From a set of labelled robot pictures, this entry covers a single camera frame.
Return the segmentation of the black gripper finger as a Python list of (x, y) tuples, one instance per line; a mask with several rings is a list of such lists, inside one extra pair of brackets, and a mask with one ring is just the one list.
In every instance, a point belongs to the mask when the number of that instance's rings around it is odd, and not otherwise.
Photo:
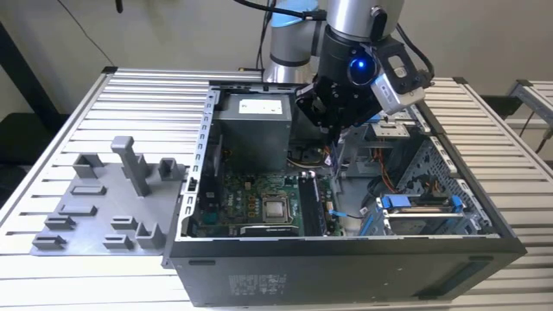
[(351, 126), (364, 123), (383, 109), (375, 95), (340, 95), (338, 102), (336, 137)]
[(326, 130), (326, 143), (339, 136), (339, 93), (331, 80), (318, 80), (295, 90), (296, 105), (315, 126)]

